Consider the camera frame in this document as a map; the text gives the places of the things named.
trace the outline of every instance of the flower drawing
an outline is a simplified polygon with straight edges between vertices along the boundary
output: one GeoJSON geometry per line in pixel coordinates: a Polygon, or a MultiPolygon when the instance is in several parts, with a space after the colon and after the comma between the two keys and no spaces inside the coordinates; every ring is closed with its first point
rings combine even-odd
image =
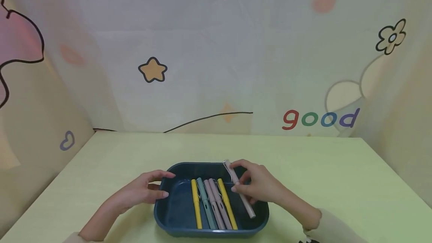
{"type": "Polygon", "coordinates": [[[406,36],[403,31],[405,27],[406,19],[401,19],[397,24],[393,26],[386,26],[381,29],[378,33],[381,39],[375,49],[379,52],[384,51],[385,55],[390,55],[396,46],[399,46],[406,36]]]}

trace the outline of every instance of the backdrop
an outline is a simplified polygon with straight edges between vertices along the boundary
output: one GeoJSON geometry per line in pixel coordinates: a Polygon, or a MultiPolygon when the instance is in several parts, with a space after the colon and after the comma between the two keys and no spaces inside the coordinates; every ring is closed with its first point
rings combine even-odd
{"type": "Polygon", "coordinates": [[[389,64],[401,74],[385,87],[397,91],[430,9],[426,0],[16,1],[94,128],[314,136],[349,136],[389,64]]]}
{"type": "Polygon", "coordinates": [[[358,136],[432,205],[430,0],[13,1],[0,2],[0,237],[88,121],[358,136]]]}

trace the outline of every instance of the letter d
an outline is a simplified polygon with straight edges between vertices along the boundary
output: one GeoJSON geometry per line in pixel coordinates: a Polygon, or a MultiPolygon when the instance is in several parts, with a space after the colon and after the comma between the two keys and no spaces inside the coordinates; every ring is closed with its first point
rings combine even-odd
{"type": "Polygon", "coordinates": [[[339,124],[341,126],[343,126],[343,127],[350,127],[350,128],[352,128],[354,126],[354,123],[355,123],[355,121],[357,119],[357,116],[358,116],[359,112],[360,112],[360,108],[357,108],[357,110],[355,110],[355,113],[353,113],[353,114],[346,114],[346,115],[342,116],[340,118],[339,124]],[[345,123],[345,119],[350,118],[350,117],[352,118],[351,122],[350,123],[345,123]]]}

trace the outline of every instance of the sleeve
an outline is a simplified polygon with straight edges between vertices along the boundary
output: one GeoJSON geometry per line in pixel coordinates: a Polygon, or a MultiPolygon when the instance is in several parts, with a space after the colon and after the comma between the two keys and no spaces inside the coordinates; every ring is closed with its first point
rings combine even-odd
{"type": "Polygon", "coordinates": [[[63,241],[63,243],[103,243],[103,242],[94,242],[94,241],[87,242],[83,240],[83,238],[80,237],[77,232],[74,232],[73,234],[69,235],[69,237],[65,241],[63,241]]]}
{"type": "Polygon", "coordinates": [[[307,242],[316,243],[367,243],[363,238],[356,234],[343,221],[335,215],[319,209],[322,213],[321,220],[317,229],[304,231],[307,235],[307,242]]]}

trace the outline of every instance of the pen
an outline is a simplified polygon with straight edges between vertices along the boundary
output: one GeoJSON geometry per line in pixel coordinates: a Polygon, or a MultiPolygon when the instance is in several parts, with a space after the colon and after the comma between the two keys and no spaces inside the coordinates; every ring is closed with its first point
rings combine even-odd
{"type": "Polygon", "coordinates": [[[225,211],[224,203],[222,203],[221,195],[219,195],[219,191],[217,190],[214,179],[210,178],[208,180],[208,183],[210,184],[210,188],[213,191],[213,195],[215,195],[216,204],[219,207],[219,211],[222,215],[222,219],[223,219],[223,222],[225,223],[226,228],[228,230],[232,230],[233,227],[231,226],[230,219],[228,218],[227,212],[225,211]]]}
{"type": "Polygon", "coordinates": [[[213,190],[210,187],[209,181],[204,180],[205,189],[207,190],[208,199],[210,200],[211,208],[213,209],[213,214],[215,215],[217,226],[219,229],[224,230],[224,221],[222,220],[221,214],[219,214],[219,210],[217,209],[216,199],[213,193],[213,190]]]}
{"type": "Polygon", "coordinates": [[[222,201],[225,204],[226,211],[228,212],[229,220],[231,221],[232,228],[234,230],[238,230],[236,219],[234,218],[233,209],[231,208],[230,199],[228,199],[227,190],[225,189],[224,182],[222,178],[217,180],[217,184],[219,185],[220,192],[222,194],[222,201]]]}
{"type": "Polygon", "coordinates": [[[191,181],[191,184],[192,184],[193,206],[195,207],[196,227],[198,229],[202,229],[203,224],[201,223],[200,198],[198,196],[197,181],[193,179],[191,181]]]}
{"type": "MultiPolygon", "coordinates": [[[[239,178],[236,175],[236,172],[231,168],[231,163],[229,160],[224,160],[223,164],[225,166],[225,168],[227,169],[228,173],[231,175],[231,181],[234,183],[234,185],[239,185],[239,178]]],[[[245,198],[245,196],[241,193],[239,193],[241,201],[244,204],[244,207],[246,208],[247,213],[249,214],[249,217],[251,219],[255,218],[255,212],[251,206],[251,204],[249,203],[249,201],[245,198]]]]}
{"type": "Polygon", "coordinates": [[[199,193],[201,194],[202,204],[204,205],[205,215],[207,216],[208,226],[210,226],[210,229],[212,230],[217,230],[216,221],[210,209],[209,199],[207,197],[203,180],[199,177],[196,179],[196,182],[198,183],[198,189],[199,189],[199,193]]]}

